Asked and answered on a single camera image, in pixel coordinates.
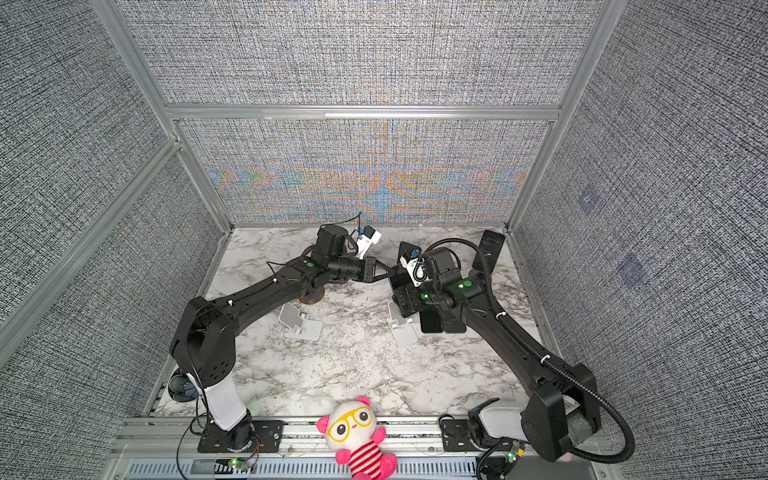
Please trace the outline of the white folding stand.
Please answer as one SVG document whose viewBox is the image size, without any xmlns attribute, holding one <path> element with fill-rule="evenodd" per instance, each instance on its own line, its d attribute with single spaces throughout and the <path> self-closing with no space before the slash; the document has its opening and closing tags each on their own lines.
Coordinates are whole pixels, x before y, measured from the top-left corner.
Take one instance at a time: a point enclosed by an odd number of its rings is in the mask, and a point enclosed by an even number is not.
<svg viewBox="0 0 768 480">
<path fill-rule="evenodd" d="M 285 327 L 288 339 L 316 342 L 319 340 L 323 324 L 309 320 L 298 308 L 290 303 L 284 304 L 278 315 L 279 323 Z"/>
<path fill-rule="evenodd" d="M 413 321 L 401 315 L 399 307 L 394 301 L 388 303 L 388 312 L 390 316 L 389 326 L 397 346 L 407 348 L 417 344 L 418 336 Z"/>
</svg>

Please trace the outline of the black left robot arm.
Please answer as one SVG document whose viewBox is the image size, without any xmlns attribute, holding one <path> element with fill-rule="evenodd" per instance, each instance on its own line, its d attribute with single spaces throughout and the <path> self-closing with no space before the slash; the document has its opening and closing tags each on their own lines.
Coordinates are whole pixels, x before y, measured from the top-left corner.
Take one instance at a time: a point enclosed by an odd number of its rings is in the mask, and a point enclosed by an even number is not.
<svg viewBox="0 0 768 480">
<path fill-rule="evenodd" d="M 239 453 L 257 446 L 258 433 L 233 376 L 236 338 L 245 329 L 293 300 L 321 299 L 329 283 L 376 283 L 394 275 L 393 266 L 358 244 L 349 249 L 350 244 L 345 228 L 323 225 L 313 245 L 267 278 L 228 296 L 198 296 L 186 304 L 169 353 L 207 413 L 200 453 Z"/>
</svg>

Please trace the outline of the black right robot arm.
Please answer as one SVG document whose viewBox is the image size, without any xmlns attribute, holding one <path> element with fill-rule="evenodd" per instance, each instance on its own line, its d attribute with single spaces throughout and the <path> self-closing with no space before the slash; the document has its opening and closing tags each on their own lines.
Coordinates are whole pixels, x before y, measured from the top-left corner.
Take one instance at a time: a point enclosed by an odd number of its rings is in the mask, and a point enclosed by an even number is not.
<svg viewBox="0 0 768 480">
<path fill-rule="evenodd" d="M 595 454 L 579 447 L 602 426 L 605 403 L 594 375 L 554 355 L 501 306 L 491 287 L 499 243 L 474 245 L 474 261 L 464 273 L 450 248 L 453 242 L 446 239 L 426 249 L 400 244 L 390 284 L 401 315 L 418 316 L 425 334 L 478 333 L 523 385 L 528 402 L 519 423 L 534 450 L 549 461 L 567 453 L 595 460 Z"/>
</svg>

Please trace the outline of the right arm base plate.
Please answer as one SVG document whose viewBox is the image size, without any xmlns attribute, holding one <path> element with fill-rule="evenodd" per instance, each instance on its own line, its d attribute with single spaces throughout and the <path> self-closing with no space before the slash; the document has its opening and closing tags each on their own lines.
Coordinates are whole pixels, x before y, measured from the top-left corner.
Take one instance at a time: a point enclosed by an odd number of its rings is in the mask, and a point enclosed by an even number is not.
<svg viewBox="0 0 768 480">
<path fill-rule="evenodd" d="M 438 426 L 441 430 L 441 440 L 445 452 L 481 451 L 471 438 L 467 419 L 444 416 L 438 419 Z"/>
</svg>

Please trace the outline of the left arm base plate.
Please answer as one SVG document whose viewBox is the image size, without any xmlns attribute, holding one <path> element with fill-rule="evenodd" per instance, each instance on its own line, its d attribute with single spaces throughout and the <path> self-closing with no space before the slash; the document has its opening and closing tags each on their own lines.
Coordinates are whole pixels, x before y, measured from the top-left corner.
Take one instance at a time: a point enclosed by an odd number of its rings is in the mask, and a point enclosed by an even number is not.
<svg viewBox="0 0 768 480">
<path fill-rule="evenodd" d="M 284 422 L 280 420 L 241 421 L 231 431 L 222 430 L 210 422 L 203 430 L 197 446 L 198 453 L 245 454 L 277 453 L 283 436 Z"/>
</svg>

